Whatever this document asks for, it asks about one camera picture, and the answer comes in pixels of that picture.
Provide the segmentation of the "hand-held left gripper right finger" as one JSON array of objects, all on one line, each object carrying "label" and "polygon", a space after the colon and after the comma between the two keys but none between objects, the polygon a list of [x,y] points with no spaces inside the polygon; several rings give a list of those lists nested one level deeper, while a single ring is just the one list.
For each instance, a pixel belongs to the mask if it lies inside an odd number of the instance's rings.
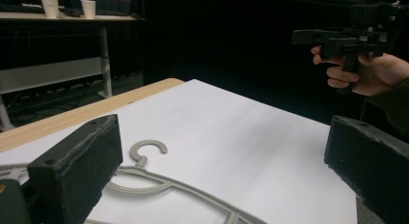
[{"label": "hand-held left gripper right finger", "polygon": [[409,144],[347,117],[332,118],[324,162],[385,224],[409,224]]}]

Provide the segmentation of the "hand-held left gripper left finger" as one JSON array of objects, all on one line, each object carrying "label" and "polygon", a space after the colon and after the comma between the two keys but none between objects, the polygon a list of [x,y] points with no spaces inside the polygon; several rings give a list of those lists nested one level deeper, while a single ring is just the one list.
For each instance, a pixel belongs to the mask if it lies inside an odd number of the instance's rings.
[{"label": "hand-held left gripper left finger", "polygon": [[40,224],[83,224],[123,162],[116,114],[91,120],[28,164]]}]

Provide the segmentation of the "grey plastic clothes hanger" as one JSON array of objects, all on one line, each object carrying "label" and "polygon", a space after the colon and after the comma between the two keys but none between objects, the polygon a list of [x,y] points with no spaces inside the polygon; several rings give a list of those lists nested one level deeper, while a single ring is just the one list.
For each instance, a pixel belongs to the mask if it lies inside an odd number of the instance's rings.
[{"label": "grey plastic clothes hanger", "polygon": [[[167,147],[157,141],[138,142],[130,149],[130,155],[136,164],[120,165],[105,187],[123,194],[153,194],[176,188],[221,210],[226,215],[224,224],[266,224],[249,212],[194,186],[147,171],[145,169],[147,158],[139,154],[139,149],[146,145],[154,145],[163,153],[167,151]],[[28,164],[0,164],[0,222],[4,224],[13,221],[20,224],[40,224],[41,196],[29,181]],[[88,215],[83,224],[109,223],[92,220]]]}]

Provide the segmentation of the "white-legged office desk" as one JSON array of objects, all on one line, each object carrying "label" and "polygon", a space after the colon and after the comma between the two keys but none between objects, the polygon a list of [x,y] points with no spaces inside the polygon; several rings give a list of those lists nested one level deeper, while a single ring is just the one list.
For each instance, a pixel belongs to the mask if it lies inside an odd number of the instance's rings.
[{"label": "white-legged office desk", "polygon": [[98,95],[110,98],[112,86],[107,29],[132,27],[142,21],[142,18],[132,16],[97,15],[94,19],[86,19],[83,16],[47,18],[44,14],[0,13],[0,28],[92,27],[98,30],[100,39],[99,57],[0,70],[0,130],[14,128],[2,99],[3,94],[101,74],[104,88]]}]

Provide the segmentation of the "black computer mouse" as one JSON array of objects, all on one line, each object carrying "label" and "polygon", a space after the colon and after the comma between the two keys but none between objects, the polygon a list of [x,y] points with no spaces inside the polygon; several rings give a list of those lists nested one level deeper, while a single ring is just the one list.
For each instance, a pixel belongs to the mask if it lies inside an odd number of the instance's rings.
[{"label": "black computer mouse", "polygon": [[81,13],[76,9],[60,8],[59,11],[69,17],[80,17]]}]

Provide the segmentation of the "white paper cup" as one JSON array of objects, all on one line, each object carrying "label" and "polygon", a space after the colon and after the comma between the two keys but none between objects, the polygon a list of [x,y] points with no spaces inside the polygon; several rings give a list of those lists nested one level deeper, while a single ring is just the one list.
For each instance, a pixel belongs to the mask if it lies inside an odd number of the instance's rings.
[{"label": "white paper cup", "polygon": [[59,15],[59,0],[41,0],[47,18],[55,19]]},{"label": "white paper cup", "polygon": [[81,1],[83,14],[86,19],[95,19],[96,1],[82,0]]}]

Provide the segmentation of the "black keyboard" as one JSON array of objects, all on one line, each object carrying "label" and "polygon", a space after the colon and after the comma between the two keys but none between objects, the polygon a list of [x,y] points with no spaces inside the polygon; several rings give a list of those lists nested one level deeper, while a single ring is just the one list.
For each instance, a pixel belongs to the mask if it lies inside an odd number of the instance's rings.
[{"label": "black keyboard", "polygon": [[0,4],[0,13],[43,14],[43,8],[13,4]]}]

